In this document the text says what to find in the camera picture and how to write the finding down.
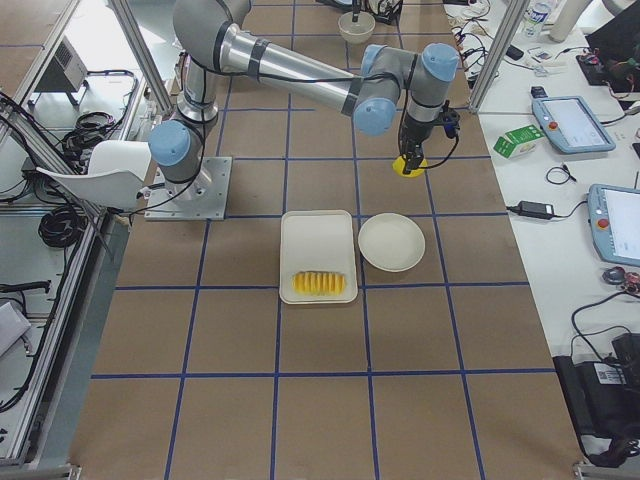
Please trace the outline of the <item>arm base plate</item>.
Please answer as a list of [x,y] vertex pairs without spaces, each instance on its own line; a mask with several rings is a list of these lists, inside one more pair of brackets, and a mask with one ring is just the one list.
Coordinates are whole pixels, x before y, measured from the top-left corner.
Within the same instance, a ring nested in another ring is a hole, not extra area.
[[144,217],[150,221],[223,220],[231,169],[231,157],[205,157],[194,183],[178,195],[184,186],[167,183],[157,167],[154,184],[162,186],[151,191]]

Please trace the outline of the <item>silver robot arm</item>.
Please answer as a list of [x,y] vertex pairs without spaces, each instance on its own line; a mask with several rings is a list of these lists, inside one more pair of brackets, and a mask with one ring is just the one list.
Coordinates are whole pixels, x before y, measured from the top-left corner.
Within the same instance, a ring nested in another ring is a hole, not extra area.
[[244,31],[250,10],[248,1],[178,1],[174,6],[174,32],[187,54],[186,84],[173,117],[148,139],[169,199],[198,200],[212,182],[204,150],[217,121],[220,77],[247,77],[317,101],[350,117],[369,136],[392,127],[403,100],[394,164],[405,176],[428,169],[423,144],[434,128],[459,138],[459,115],[447,99],[459,63],[454,47],[432,43],[414,53],[372,44],[354,75]]

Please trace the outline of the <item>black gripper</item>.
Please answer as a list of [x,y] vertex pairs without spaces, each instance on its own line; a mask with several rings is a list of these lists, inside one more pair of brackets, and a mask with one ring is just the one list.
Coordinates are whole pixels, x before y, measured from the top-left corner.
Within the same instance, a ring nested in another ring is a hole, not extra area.
[[399,153],[402,160],[402,174],[420,174],[423,171],[423,143],[430,137],[433,129],[441,125],[441,120],[422,122],[405,114],[400,122]]

